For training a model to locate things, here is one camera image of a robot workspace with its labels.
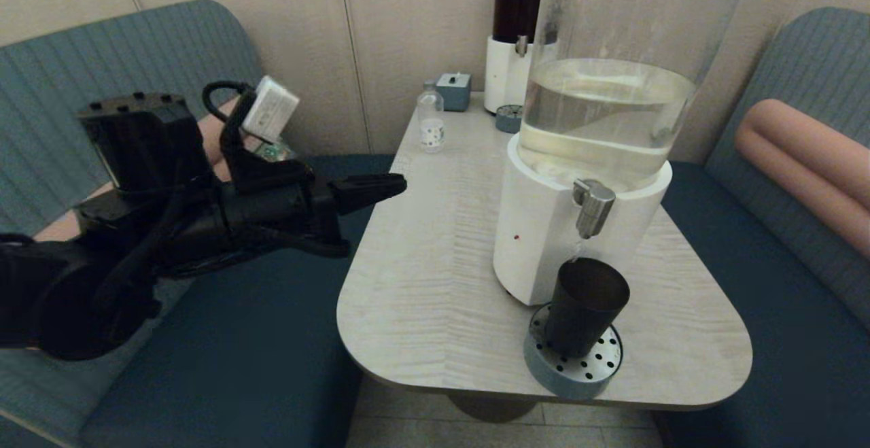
table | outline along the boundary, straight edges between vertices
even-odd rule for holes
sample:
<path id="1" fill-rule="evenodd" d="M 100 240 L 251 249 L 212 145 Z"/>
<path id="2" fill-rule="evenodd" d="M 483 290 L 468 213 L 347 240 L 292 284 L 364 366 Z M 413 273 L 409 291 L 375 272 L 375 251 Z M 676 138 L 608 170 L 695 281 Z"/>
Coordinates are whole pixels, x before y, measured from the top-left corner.
<path id="1" fill-rule="evenodd" d="M 572 402 L 529 373 L 523 340 L 537 307 L 507 294 L 492 271 L 509 139 L 482 94 L 465 113 L 445 114 L 438 154 L 420 150 L 411 117 L 391 169 L 408 190 L 375 207 L 336 310 L 348 352 L 374 379 L 423 392 Z M 622 367 L 582 404 L 696 410 L 743 386 L 752 367 L 748 331 L 664 209 L 624 274 L 631 300 L 614 323 Z"/>

drip tray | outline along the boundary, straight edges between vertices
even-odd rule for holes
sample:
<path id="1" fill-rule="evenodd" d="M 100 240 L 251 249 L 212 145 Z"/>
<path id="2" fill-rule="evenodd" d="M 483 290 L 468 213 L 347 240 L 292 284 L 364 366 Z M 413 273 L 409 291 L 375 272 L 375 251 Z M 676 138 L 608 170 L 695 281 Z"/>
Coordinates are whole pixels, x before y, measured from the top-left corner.
<path id="1" fill-rule="evenodd" d="M 525 336 L 525 364 L 538 383 L 550 392 L 574 400 L 590 399 L 605 389 L 622 364 L 622 342 L 612 325 L 583 358 L 559 355 L 547 345 L 544 327 L 549 303 L 535 312 Z"/>

small glass bottle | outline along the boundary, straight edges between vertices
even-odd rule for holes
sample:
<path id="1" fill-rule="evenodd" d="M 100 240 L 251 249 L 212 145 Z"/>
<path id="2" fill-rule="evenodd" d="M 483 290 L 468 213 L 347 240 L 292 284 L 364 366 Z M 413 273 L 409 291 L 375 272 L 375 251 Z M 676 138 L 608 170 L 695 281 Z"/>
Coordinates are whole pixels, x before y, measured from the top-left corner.
<path id="1" fill-rule="evenodd" d="M 433 80 L 423 83 L 423 94 L 417 96 L 417 121 L 423 151 L 430 154 L 441 151 L 444 145 L 444 98 L 435 90 Z"/>

seat cushion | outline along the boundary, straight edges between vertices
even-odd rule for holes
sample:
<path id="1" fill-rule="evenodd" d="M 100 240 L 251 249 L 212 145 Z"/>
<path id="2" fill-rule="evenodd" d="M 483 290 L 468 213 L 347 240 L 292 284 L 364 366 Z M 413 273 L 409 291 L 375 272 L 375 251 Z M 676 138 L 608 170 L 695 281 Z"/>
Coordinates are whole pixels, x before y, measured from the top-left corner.
<path id="1" fill-rule="evenodd" d="M 702 167 L 672 166 L 662 206 L 752 339 L 741 390 L 705 411 L 665 414 L 675 446 L 867 445 L 867 330 Z"/>
<path id="2" fill-rule="evenodd" d="M 318 179 L 391 156 L 313 161 Z M 357 244 L 370 209 L 341 218 Z M 285 249 L 198 278 L 91 415 L 95 448 L 343 446 L 360 370 L 336 327 L 350 259 Z"/>

dark metal tumbler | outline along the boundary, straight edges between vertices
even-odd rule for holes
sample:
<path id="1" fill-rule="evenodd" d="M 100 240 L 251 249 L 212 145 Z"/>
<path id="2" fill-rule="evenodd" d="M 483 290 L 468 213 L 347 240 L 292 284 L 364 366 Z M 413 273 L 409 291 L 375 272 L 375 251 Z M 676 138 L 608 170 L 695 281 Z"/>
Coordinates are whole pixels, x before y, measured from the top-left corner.
<path id="1" fill-rule="evenodd" d="M 586 356 L 629 295 L 627 281 L 609 264 L 590 258 L 566 262 L 559 268 L 544 329 L 548 345 L 569 358 Z"/>

